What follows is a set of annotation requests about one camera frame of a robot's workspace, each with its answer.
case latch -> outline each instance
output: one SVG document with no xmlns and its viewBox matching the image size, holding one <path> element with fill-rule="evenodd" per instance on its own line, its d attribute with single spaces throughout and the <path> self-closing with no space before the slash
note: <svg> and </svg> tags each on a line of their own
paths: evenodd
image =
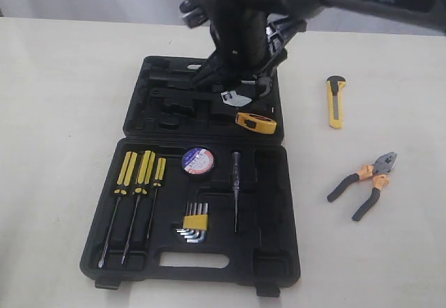
<svg viewBox="0 0 446 308">
<path fill-rule="evenodd" d="M 276 284 L 255 284 L 257 296 L 263 298 L 278 298 L 280 296 L 280 288 Z"/>
<path fill-rule="evenodd" d="M 101 277 L 96 279 L 95 281 L 95 287 L 100 289 L 117 290 L 120 285 L 121 285 L 121 279 L 118 278 Z"/>
</svg>

white table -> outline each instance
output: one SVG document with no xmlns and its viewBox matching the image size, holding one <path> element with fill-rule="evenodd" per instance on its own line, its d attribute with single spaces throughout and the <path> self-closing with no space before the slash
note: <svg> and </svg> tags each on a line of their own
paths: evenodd
<svg viewBox="0 0 446 308">
<path fill-rule="evenodd" d="M 207 29 L 0 19 L 0 307 L 445 307 L 446 39 L 299 34 L 279 68 L 302 277 L 278 300 L 235 284 L 148 280 L 102 291 L 78 263 L 142 59 L 205 57 Z M 325 79 L 343 75 L 344 129 Z M 335 185 L 399 154 L 369 196 Z"/>
</svg>

yellow utility knife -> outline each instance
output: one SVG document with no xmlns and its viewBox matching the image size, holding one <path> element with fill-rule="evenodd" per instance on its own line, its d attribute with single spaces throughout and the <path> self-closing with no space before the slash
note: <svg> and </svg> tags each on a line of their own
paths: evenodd
<svg viewBox="0 0 446 308">
<path fill-rule="evenodd" d="M 327 79 L 328 110 L 330 115 L 330 127 L 334 129 L 342 128 L 341 90 L 346 85 L 346 79 L 341 76 L 331 76 Z"/>
</svg>

tool kit case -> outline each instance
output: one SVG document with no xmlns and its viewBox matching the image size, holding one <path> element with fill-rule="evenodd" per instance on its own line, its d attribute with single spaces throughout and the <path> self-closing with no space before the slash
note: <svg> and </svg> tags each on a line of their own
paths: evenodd
<svg viewBox="0 0 446 308">
<path fill-rule="evenodd" d="M 218 85 L 207 92 L 191 87 L 193 66 L 204 61 L 144 59 L 125 117 L 125 138 L 116 147 L 80 261 L 82 272 L 97 288 L 118 289 L 123 281 L 175 279 L 233 282 L 255 286 L 259 296 L 278 297 L 281 287 L 293 285 L 300 277 L 288 162 L 280 145 L 284 129 L 277 75 L 267 96 L 242 108 L 277 122 L 274 134 L 258 134 L 235 124 L 239 108 L 223 103 Z M 253 86 L 240 85 L 236 90 L 249 97 Z M 193 148 L 212 154 L 212 167 L 203 174 L 184 170 L 183 156 Z M 156 159 L 166 162 L 162 184 L 141 194 L 123 263 L 136 198 L 132 186 L 126 195 L 116 194 L 115 189 L 130 151 L 138 154 L 134 172 L 144 151 L 153 151 Z M 234 152 L 240 153 L 236 233 Z M 207 208 L 200 217 L 206 217 L 206 236 L 201 242 L 187 242 L 181 235 L 187 230 L 183 222 L 186 215 L 200 214 L 191 213 L 197 205 Z M 104 263 L 99 267 L 112 217 Z M 160 265 L 164 252 L 223 254 L 229 263 L 223 268 L 165 266 Z"/>
</svg>

screwdriver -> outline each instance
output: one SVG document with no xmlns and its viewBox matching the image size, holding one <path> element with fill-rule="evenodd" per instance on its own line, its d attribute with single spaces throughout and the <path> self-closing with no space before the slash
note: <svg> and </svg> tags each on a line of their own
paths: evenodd
<svg viewBox="0 0 446 308">
<path fill-rule="evenodd" d="M 137 216 L 139 201 L 141 200 L 142 194 L 148 194 L 148 184 L 152 176 L 153 164 L 155 163 L 155 153 L 153 151 L 144 151 L 144 154 L 139 164 L 137 178 L 134 185 L 134 194 L 137 195 L 137 200 L 133 208 L 132 221 L 130 223 L 130 228 L 127 235 L 127 240 L 125 241 L 124 252 L 121 258 L 121 264 L 124 265 L 125 258 L 127 256 L 128 250 L 130 248 L 130 241 L 132 240 L 132 232 L 134 226 L 134 219 Z"/>
<path fill-rule="evenodd" d="M 235 215 L 234 215 L 234 233 L 237 232 L 238 220 L 238 193 L 240 191 L 240 153 L 232 153 L 232 190 L 234 192 Z"/>
<path fill-rule="evenodd" d="M 114 194 L 118 195 L 116 203 L 114 205 L 113 215 L 111 216 L 109 230 L 107 232 L 107 237 L 105 238 L 104 247 L 102 249 L 102 254 L 98 263 L 99 268 L 103 268 L 105 264 L 105 256 L 107 250 L 109 249 L 110 235 L 112 234 L 112 228 L 114 223 L 114 218 L 116 216 L 116 211 L 118 210 L 119 203 L 121 202 L 121 197 L 128 194 L 130 187 L 130 182 L 132 180 L 132 174 L 134 169 L 134 164 L 137 161 L 138 154 L 132 151 L 125 153 L 124 162 L 119 172 L 118 180 L 116 181 L 116 189 Z"/>
<path fill-rule="evenodd" d="M 163 157 L 158 158 L 158 162 L 156 165 L 155 177 L 153 178 L 153 184 L 152 184 L 152 186 L 155 188 L 155 194 L 153 195 L 151 217 L 148 221 L 147 240 L 150 238 L 150 235 L 151 235 L 153 211 L 155 210 L 156 196 L 158 194 L 159 188 L 162 186 L 162 180 L 164 178 L 164 170 L 165 169 L 166 169 L 166 159 Z"/>
</svg>

